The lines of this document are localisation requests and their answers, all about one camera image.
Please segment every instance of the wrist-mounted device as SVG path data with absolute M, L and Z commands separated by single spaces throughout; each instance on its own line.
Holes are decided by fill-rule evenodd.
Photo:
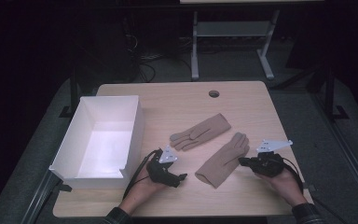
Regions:
M 173 165 L 173 162 L 176 161 L 177 158 L 173 155 L 173 153 L 171 153 L 169 147 L 166 147 L 164 150 L 159 148 L 152 151 L 141 162 L 124 192 L 123 199 L 127 196 L 132 186 L 134 186 L 138 181 L 142 180 L 141 179 L 136 181 L 136 178 L 152 155 L 154 155 L 154 157 L 147 164 L 146 170 L 149 173 L 149 176 L 147 177 L 150 177 L 153 182 L 177 188 L 180 182 L 186 178 L 187 174 L 174 175 L 168 171 L 168 168 Z
M 282 147 L 287 147 L 292 145 L 292 141 L 273 141 L 273 140 L 263 140 L 260 147 L 257 149 L 257 157 L 252 158 L 238 158 L 241 166 L 248 166 L 252 169 L 254 173 L 265 175 L 268 177 L 274 177 L 279 175 L 284 168 L 286 168 L 290 173 L 292 173 L 295 178 L 298 187 L 301 192 L 303 192 L 303 182 L 301 181 L 299 172 L 295 165 L 287 160 L 286 158 L 281 157 L 280 154 L 274 153 L 275 150 Z

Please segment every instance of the metal stand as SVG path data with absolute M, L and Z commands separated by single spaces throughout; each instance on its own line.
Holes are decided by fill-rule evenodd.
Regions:
M 348 119 L 348 114 L 345 112 L 344 108 L 341 105 L 336 105 L 338 114 L 334 114 L 334 82 L 335 77 L 330 68 L 327 71 L 326 77 L 326 89 L 325 89 L 325 98 L 324 98 L 324 112 L 326 116 L 334 122 L 336 119 Z
M 76 73 L 75 68 L 72 75 L 69 77 L 69 83 L 71 87 L 71 106 L 65 106 L 62 109 L 60 114 L 60 118 L 72 118 L 75 114 L 77 109 L 77 105 L 79 104 L 79 98 L 77 95 L 77 83 L 76 83 Z
M 318 71 L 322 70 L 323 66 L 320 64 L 315 64 L 312 67 L 310 67 L 309 69 L 306 69 L 298 74 L 296 74 L 295 76 L 285 80 L 284 82 L 276 85 L 276 86 L 272 86 L 269 87 L 270 90 L 282 90 L 286 87 L 289 87 L 290 85 L 296 83 L 297 81 L 299 81 L 301 78 L 310 76 L 310 75 L 314 75 L 315 73 L 317 73 Z
M 194 12 L 193 20 L 193 51 L 191 52 L 191 80 L 200 78 L 199 63 L 197 57 L 198 36 L 264 36 L 266 42 L 261 49 L 257 50 L 263 70 L 267 79 L 273 79 L 267 51 L 280 10 L 275 10 L 270 21 L 198 21 L 198 12 Z

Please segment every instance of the black cable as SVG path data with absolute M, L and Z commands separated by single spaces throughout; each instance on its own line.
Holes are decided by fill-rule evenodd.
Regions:
M 153 75 L 150 79 L 147 78 L 146 73 L 144 71 L 142 71 L 142 69 L 139 70 L 141 79 L 146 83 L 151 82 L 156 77 L 156 69 L 153 66 L 151 66 L 149 64 L 145 64 L 145 63 L 140 63 L 139 65 L 143 65 L 143 66 L 146 66 L 146 67 L 149 67 L 150 69 L 152 69 Z
M 150 152 L 149 155 L 144 157 L 144 160 L 138 166 L 138 169 L 136 169 L 135 173 L 132 176 L 132 179 L 130 180 L 129 185 L 127 186 L 126 190 L 124 191 L 123 200 L 127 197 L 127 194 L 129 193 L 132 186 L 134 186 L 136 183 L 138 183 L 138 181 L 136 181 L 138 174 L 141 173 L 141 170 L 144 168 L 145 164 L 149 161 L 149 158 L 156 152 L 157 152 L 157 150 L 154 150 L 154 151 Z
M 336 212 L 334 212 L 333 210 L 331 210 L 327 205 L 325 205 L 324 203 L 322 203 L 321 201 L 319 201 L 317 198 L 312 197 L 312 200 L 315 201 L 316 203 L 318 203 L 319 205 L 321 205 L 325 210 L 327 210 L 329 213 L 331 213 L 333 216 L 335 216 L 336 218 L 339 219 L 339 221 L 341 221 L 343 224 L 348 224 L 348 222 L 346 222 L 342 217 L 340 217 Z
M 291 161 L 289 161 L 291 164 L 292 164 L 292 166 L 296 169 L 296 173 L 299 175 L 300 173 L 298 172 L 298 170 L 297 170 L 297 168 L 295 167 L 295 165 L 291 162 Z
M 297 183 L 300 182 L 300 183 L 301 183 L 301 186 L 302 186 L 302 182 L 301 182 L 301 179 L 300 179 L 300 177 L 299 177 L 299 172 L 298 172 L 297 168 L 295 167 L 295 165 L 294 165 L 291 161 L 289 161 L 289 162 L 290 162 L 290 163 L 292 164 L 292 166 L 296 169 L 295 178 L 296 178 Z M 289 171 L 291 171 L 292 174 L 293 174 L 293 172 L 294 172 L 295 170 L 293 170 L 292 167 L 290 167 L 290 168 L 291 168 L 292 170 L 289 169 Z M 339 221 L 341 221 L 343 224 L 348 224 L 344 219 L 342 219 L 342 217 L 340 217 L 336 212 L 334 212 L 333 210 L 331 210 L 327 205 L 325 205 L 324 203 L 322 203 L 321 201 L 319 201 L 318 199 L 316 199 L 316 198 L 314 198 L 314 197 L 312 197 L 312 200 L 315 201 L 316 203 L 318 203 L 320 206 L 322 206 L 325 210 L 327 210 L 328 212 L 330 212 L 333 216 L 335 216 L 336 218 L 338 218 Z
M 185 61 L 185 60 L 183 60 L 183 59 L 178 59 L 179 61 L 181 61 L 182 63 L 184 63 L 185 64 L 185 66 L 190 70 L 190 72 L 191 72 L 191 66 Z
M 133 185 L 136 185 L 138 182 L 140 182 L 140 181 L 142 181 L 142 180 L 144 180 L 144 179 L 146 179 L 148 177 L 150 177 L 150 176 L 148 175 L 148 176 L 145 176 L 144 178 L 141 178 L 141 179 L 135 181 L 135 183 L 133 183 Z

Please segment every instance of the wooden table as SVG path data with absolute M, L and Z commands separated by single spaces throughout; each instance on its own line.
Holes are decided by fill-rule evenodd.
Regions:
M 220 95 L 213 98 L 210 91 L 218 91 Z M 288 140 L 263 82 L 112 84 L 102 85 L 97 95 L 140 96 L 145 114 L 142 158 L 169 144 L 171 134 L 184 131 L 217 113 L 222 113 L 232 126 L 210 142 L 188 151 L 174 151 L 179 160 L 170 172 L 176 175 L 187 173 L 187 178 L 177 189 L 168 188 L 160 192 L 140 207 L 135 217 L 291 214 L 290 206 L 248 167 L 239 166 L 218 189 L 194 176 L 235 132 L 246 133 L 250 140 L 247 157 L 256 156 L 255 149 L 263 139 Z M 279 153 L 297 166 L 290 147 L 281 149 Z M 124 189 L 61 191 L 53 213 L 56 217 L 104 217 L 120 203 L 123 192 Z M 304 194 L 312 202 L 307 190 Z

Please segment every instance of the person's left hand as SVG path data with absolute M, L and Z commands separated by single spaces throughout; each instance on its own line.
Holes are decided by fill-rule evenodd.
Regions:
M 155 193 L 167 188 L 166 185 L 155 183 L 150 179 L 146 166 L 147 164 L 138 174 L 136 184 L 132 186 L 126 198 L 118 206 L 129 215 L 132 215 L 139 205 L 146 202 Z

